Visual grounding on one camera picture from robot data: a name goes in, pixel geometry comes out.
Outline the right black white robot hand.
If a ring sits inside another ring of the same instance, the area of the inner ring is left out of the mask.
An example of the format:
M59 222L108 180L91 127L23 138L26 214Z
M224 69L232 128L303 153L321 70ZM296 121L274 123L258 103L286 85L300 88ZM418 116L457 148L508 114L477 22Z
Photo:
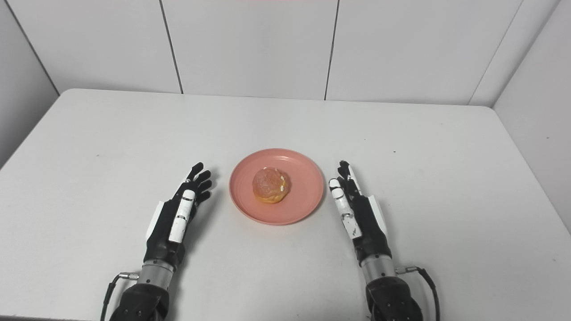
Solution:
M341 223L351 240L357 262L362 266L369 258L392 258L386 225L377 200L362 193L356 175L346 160L339 162L338 177L328 184Z

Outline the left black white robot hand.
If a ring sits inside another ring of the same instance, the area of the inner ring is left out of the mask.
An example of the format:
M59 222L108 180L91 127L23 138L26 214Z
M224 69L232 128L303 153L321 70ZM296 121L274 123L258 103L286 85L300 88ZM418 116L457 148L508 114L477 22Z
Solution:
M184 238L188 224L196 216L198 207L211 197L212 185L211 172L204 170L202 162L196 163L173 197L163 203L153 230L147 238L143 262L156 260L170 265L174 272L178 269L186 253ZM180 219L182 233L179 234L178 240L170 240L182 203L189 204L187 214L183 214Z

